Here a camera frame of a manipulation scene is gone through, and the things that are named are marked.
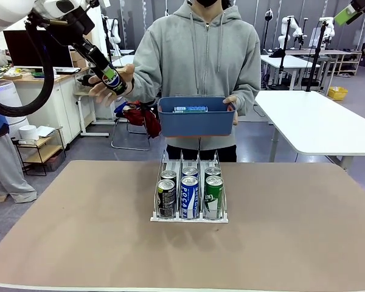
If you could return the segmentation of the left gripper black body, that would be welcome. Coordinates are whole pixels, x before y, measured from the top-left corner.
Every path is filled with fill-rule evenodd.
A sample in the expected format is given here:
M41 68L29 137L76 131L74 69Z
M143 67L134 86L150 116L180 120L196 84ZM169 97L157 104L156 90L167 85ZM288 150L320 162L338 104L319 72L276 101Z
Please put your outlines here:
M92 49L94 45L86 40L95 24L88 16L95 1L45 1L49 23L46 30L61 45L74 49Z

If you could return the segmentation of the person right hand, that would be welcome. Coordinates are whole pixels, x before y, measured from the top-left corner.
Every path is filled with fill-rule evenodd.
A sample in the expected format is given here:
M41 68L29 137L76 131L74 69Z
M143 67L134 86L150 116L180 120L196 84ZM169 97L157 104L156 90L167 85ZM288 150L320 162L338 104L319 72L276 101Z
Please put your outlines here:
M126 83L126 90L124 93L116 94L111 89L108 89L102 82L98 82L100 79L97 76L93 76L89 79L90 84L94 85L89 91L91 97L96 98L97 103L104 103L106 106L110 106L118 98L126 97L131 94L133 90L133 77L134 77L134 64L127 64L124 68L118 68L117 72L120 78Z

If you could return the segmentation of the person left hand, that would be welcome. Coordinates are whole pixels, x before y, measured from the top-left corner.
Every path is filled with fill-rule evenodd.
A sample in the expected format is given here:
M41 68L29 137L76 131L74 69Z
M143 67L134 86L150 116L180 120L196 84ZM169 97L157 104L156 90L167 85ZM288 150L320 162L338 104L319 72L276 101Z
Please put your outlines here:
M234 112L233 125L238 125L238 112L237 112L237 97L232 95L223 100L224 104L227 104L228 111Z

